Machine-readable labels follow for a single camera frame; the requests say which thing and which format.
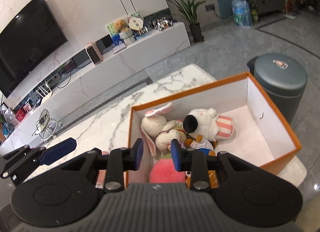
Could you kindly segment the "pink strawberry plush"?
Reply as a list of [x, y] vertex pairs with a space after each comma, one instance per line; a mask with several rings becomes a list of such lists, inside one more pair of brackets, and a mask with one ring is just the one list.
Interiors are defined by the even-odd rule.
[[175, 170], [171, 158], [160, 159], [149, 174], [150, 183], [185, 183], [185, 180], [185, 173]]

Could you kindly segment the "white bear plush doll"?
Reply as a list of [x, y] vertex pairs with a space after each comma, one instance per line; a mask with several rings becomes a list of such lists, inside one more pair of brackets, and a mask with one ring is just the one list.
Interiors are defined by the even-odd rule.
[[183, 121], [183, 128], [192, 138], [202, 135], [210, 142], [228, 139], [235, 131], [234, 120], [218, 114], [213, 108], [191, 110]]

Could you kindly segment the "crochet doll with flower hat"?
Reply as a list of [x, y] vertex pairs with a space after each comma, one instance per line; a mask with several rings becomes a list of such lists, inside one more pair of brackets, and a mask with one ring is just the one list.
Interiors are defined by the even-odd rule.
[[181, 120], [167, 120], [164, 116], [172, 107], [173, 104], [168, 103], [157, 109], [149, 110], [141, 121], [140, 129], [153, 158], [158, 158], [161, 154], [168, 154], [173, 139], [178, 140], [182, 147], [187, 140], [183, 122]]

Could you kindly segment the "brown dog plush keychain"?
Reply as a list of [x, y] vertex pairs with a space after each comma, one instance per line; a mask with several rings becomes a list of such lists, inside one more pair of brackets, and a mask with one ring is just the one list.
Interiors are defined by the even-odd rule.
[[[216, 156], [213, 145], [211, 144], [210, 141], [205, 139], [202, 135], [198, 135], [195, 138], [195, 140], [188, 138], [185, 141], [185, 146], [187, 149], [196, 149], [197, 151], [202, 152], [204, 154], [204, 156], [200, 158], [200, 160], [202, 160], [202, 163], [200, 164], [201, 167], [204, 166], [205, 156]], [[217, 183], [215, 171], [209, 170], [208, 177], [210, 181], [210, 188], [216, 189], [218, 187], [218, 183]]]

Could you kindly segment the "pink pouch bag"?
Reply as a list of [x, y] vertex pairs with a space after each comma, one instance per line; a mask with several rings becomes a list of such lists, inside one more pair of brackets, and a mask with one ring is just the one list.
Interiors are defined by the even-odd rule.
[[96, 185], [95, 185], [96, 188], [98, 188], [98, 189], [102, 189], [103, 188], [105, 175], [106, 175], [106, 170], [100, 170], [99, 171], [98, 179], [97, 179], [97, 182], [96, 182]]

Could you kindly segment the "small floor fan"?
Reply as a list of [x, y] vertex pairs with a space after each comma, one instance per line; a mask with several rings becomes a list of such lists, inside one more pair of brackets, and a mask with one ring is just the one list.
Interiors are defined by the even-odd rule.
[[36, 130], [32, 136], [38, 135], [43, 142], [46, 142], [55, 137], [55, 133], [62, 126], [62, 123], [52, 118], [47, 109], [43, 109], [35, 125]]

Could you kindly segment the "white wifi router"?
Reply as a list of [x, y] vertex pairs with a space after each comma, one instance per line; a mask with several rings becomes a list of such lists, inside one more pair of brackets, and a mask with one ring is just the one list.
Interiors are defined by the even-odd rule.
[[41, 97], [41, 105], [49, 100], [53, 95], [52, 89], [47, 81], [44, 82], [44, 85], [38, 86], [35, 91]]

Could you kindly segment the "orange cardboard box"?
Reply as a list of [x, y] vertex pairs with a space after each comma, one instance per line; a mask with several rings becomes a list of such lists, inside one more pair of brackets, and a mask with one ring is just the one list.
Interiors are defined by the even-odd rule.
[[299, 186], [306, 168], [297, 157], [301, 143], [279, 108], [249, 73], [242, 73], [154, 100], [131, 109], [129, 146], [144, 142], [138, 171], [125, 183], [147, 183], [170, 142], [202, 137], [225, 151]]

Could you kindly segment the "white marble tv cabinet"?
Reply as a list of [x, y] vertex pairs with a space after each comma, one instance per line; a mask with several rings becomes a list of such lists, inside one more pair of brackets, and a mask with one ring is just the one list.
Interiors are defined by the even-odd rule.
[[61, 120], [99, 94], [145, 68], [190, 47], [184, 23], [177, 22], [162, 32], [152, 30], [149, 35], [124, 50], [104, 54], [102, 62], [76, 72], [67, 85], [35, 110], [26, 114], [14, 132], [1, 144], [1, 153], [29, 144], [35, 139], [36, 121], [47, 109], [55, 120]]

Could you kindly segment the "pink small heater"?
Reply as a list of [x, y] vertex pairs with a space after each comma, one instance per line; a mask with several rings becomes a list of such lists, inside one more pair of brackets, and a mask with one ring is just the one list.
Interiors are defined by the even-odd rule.
[[96, 65], [103, 61], [103, 56], [95, 42], [89, 42], [85, 47], [85, 51], [93, 64]]

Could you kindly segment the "grey round trash bin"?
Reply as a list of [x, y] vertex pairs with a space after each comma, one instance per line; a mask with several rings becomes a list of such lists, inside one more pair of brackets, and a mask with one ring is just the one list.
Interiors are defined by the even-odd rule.
[[280, 53], [256, 56], [247, 67], [287, 122], [292, 123], [308, 82], [304, 67]]

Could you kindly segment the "teddy bear in pot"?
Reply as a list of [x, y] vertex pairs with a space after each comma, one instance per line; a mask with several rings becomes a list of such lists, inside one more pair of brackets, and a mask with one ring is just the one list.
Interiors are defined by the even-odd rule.
[[123, 19], [119, 19], [116, 22], [114, 22], [114, 27], [116, 29], [116, 32], [119, 34], [119, 37], [125, 45], [131, 45], [135, 42], [135, 38], [133, 36], [133, 32], [131, 28], [127, 25], [126, 21]]

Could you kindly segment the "round paper fan decoration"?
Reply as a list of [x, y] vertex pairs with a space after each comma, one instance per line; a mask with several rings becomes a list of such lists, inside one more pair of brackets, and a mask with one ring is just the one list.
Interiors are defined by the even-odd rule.
[[138, 12], [130, 13], [127, 16], [127, 24], [129, 28], [138, 32], [140, 35], [148, 31], [144, 26], [144, 17], [142, 17], [142, 15]]

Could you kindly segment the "black white toy figures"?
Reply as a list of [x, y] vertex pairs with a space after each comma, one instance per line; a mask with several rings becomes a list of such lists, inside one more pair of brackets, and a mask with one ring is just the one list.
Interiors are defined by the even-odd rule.
[[148, 27], [162, 32], [163, 30], [172, 27], [177, 21], [166, 17], [158, 17], [149, 22]]

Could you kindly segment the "blue water bottle jug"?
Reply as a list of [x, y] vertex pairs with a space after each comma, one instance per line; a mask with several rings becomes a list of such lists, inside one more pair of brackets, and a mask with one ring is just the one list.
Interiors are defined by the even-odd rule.
[[232, 1], [232, 12], [234, 22], [237, 26], [251, 27], [252, 18], [249, 9], [249, 4], [246, 0], [233, 0]]

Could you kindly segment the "potted green plant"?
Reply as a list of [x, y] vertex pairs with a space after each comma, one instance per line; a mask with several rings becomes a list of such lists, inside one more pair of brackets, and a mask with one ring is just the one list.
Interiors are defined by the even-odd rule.
[[189, 29], [193, 41], [203, 42], [204, 36], [202, 35], [201, 26], [198, 20], [197, 10], [199, 6], [204, 4], [206, 1], [197, 0], [165, 0], [172, 3], [179, 11], [180, 16], [183, 17], [189, 23]]

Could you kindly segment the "black wall television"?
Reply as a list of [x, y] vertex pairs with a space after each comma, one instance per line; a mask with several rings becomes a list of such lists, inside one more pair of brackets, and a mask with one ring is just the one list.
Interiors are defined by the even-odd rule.
[[31, 0], [1, 31], [1, 92], [5, 97], [40, 62], [67, 42], [45, 0]]

